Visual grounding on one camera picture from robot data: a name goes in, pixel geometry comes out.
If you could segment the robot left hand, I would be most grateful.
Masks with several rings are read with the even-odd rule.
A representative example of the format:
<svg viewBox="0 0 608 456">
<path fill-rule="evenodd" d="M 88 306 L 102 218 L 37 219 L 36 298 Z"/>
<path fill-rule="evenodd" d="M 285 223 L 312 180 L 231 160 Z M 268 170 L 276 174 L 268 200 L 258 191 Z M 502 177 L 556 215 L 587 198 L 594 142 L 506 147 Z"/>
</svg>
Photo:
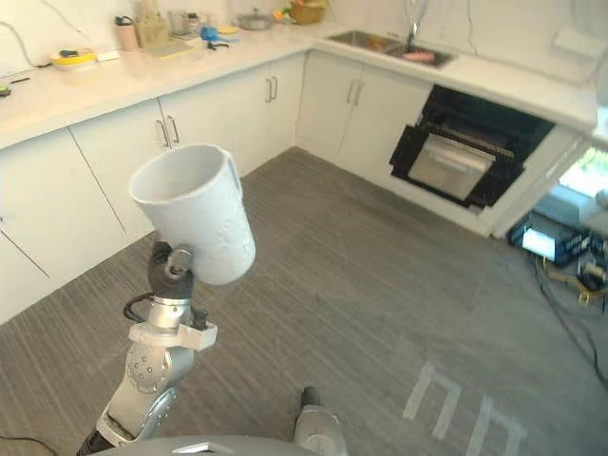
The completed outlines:
<svg viewBox="0 0 608 456">
<path fill-rule="evenodd" d="M 148 261 L 147 275 L 153 296 L 162 299 L 191 299 L 194 276 L 191 271 L 173 274 L 168 259 L 172 249 L 164 241 L 155 241 Z"/>
</svg>

